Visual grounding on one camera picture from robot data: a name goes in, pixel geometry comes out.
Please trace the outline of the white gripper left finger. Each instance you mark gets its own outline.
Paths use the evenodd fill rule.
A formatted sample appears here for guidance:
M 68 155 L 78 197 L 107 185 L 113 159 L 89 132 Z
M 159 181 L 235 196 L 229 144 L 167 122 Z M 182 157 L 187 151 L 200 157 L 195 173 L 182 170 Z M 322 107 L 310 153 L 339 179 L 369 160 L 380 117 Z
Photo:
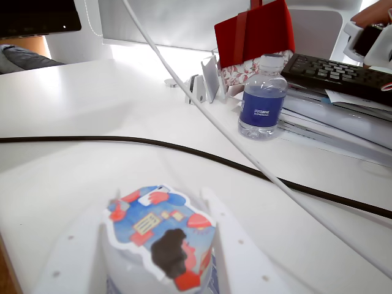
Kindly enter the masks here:
M 106 293 L 101 211 L 85 211 L 58 237 L 33 293 Z

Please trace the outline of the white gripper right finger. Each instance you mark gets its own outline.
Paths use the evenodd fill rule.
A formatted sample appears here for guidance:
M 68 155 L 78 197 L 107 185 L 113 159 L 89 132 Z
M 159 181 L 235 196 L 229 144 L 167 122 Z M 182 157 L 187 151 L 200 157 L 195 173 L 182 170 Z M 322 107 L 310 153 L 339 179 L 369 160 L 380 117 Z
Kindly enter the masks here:
M 210 188 L 200 198 L 216 221 L 213 240 L 220 293 L 291 293 L 271 260 L 255 245 L 233 213 Z

